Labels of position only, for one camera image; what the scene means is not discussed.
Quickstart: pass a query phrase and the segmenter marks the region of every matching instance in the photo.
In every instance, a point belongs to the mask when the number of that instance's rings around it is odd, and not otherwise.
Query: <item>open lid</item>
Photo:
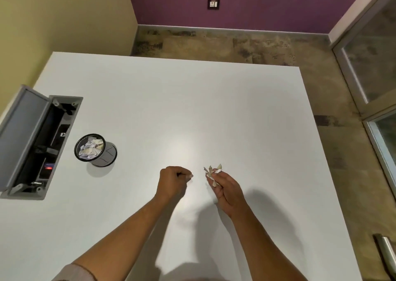
[[[51,100],[25,85],[0,124],[0,191],[13,184]]]

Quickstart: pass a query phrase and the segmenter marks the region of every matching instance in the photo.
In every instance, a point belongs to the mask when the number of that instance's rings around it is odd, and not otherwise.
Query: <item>wall switch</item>
[[[207,8],[209,10],[218,10],[220,7],[220,0],[207,0]]]

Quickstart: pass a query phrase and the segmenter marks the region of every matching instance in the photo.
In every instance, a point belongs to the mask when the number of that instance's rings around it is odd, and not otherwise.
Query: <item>purple wall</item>
[[[328,33],[355,0],[131,0],[148,25]]]

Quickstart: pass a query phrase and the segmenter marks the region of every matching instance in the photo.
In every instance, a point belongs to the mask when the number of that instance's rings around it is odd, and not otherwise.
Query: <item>glass panel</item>
[[[368,102],[396,88],[396,0],[344,48]]]
[[[396,113],[379,119],[377,127],[394,163],[396,163]]]

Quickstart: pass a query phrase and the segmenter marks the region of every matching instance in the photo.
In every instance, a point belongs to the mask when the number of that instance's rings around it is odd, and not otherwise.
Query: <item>electrical outlet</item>
[[[208,10],[218,10],[220,7],[220,0],[207,0]]]

